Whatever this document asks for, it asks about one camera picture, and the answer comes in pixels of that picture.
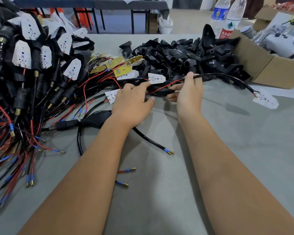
person's left hand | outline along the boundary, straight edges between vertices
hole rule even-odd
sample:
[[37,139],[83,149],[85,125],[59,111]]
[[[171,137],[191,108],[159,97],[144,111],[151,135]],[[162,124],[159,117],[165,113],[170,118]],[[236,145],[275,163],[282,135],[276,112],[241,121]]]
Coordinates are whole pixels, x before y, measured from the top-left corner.
[[145,94],[149,82],[143,82],[139,86],[125,84],[123,90],[119,90],[112,107],[112,117],[121,124],[134,128],[144,121],[155,104],[155,98],[145,101]]

plastic bottle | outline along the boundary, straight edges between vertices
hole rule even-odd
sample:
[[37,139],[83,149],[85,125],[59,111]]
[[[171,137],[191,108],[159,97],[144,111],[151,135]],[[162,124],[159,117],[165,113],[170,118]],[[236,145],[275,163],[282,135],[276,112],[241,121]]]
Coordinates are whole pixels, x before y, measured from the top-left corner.
[[214,7],[210,25],[214,31],[214,34],[217,37],[220,35],[222,27],[224,26],[224,20],[230,8],[230,5],[231,0],[218,0]]
[[228,39],[235,28],[239,25],[246,8],[246,0],[235,0],[224,21],[220,39]]

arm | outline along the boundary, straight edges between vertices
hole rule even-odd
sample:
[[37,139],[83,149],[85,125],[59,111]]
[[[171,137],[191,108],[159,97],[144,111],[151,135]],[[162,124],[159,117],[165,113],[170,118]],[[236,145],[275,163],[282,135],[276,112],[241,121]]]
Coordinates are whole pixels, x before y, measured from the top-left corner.
[[149,83],[126,84],[96,139],[20,230],[25,234],[102,234],[123,144],[150,113]]
[[201,78],[186,76],[177,102],[205,207],[217,235],[294,235],[294,218],[228,149],[200,112]]

gray tablecloth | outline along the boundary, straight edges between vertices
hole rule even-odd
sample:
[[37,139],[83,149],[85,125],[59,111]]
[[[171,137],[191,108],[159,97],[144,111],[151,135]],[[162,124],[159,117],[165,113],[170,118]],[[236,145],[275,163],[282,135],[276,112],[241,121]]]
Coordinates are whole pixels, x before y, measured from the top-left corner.
[[[134,48],[149,39],[160,38],[171,43],[198,36],[201,34],[89,35],[96,43],[96,52],[117,56],[121,56],[118,46],[129,40]],[[278,109],[270,110],[253,102],[248,90],[238,90],[220,80],[204,83],[204,90],[204,117],[294,216],[294,99],[277,97]],[[98,110],[111,107],[106,103]],[[176,119],[176,105],[165,98],[156,98],[152,113],[138,129],[175,155],[165,154],[130,132],[122,150],[120,169],[136,167],[137,171],[118,175],[119,181],[130,186],[128,189],[115,186],[104,234],[213,234],[184,134]],[[39,157],[34,187],[25,188],[25,178],[19,180],[0,214],[0,235],[16,234],[78,160],[76,133],[77,129],[72,129],[44,136],[47,145],[65,149],[66,154],[47,152]],[[83,131],[84,150],[97,133],[92,128]]]
[[126,4],[123,0],[14,0],[20,8],[95,8],[97,10],[159,10],[164,19],[168,18],[169,8],[165,1],[135,0]]

white bag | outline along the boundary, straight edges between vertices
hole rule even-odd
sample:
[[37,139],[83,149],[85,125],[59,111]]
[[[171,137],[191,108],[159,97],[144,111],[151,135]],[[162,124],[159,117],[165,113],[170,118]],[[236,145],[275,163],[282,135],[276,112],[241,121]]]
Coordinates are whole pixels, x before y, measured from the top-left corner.
[[158,28],[161,34],[171,34],[173,30],[173,21],[170,19],[168,15],[168,19],[163,19],[162,16],[158,18]]

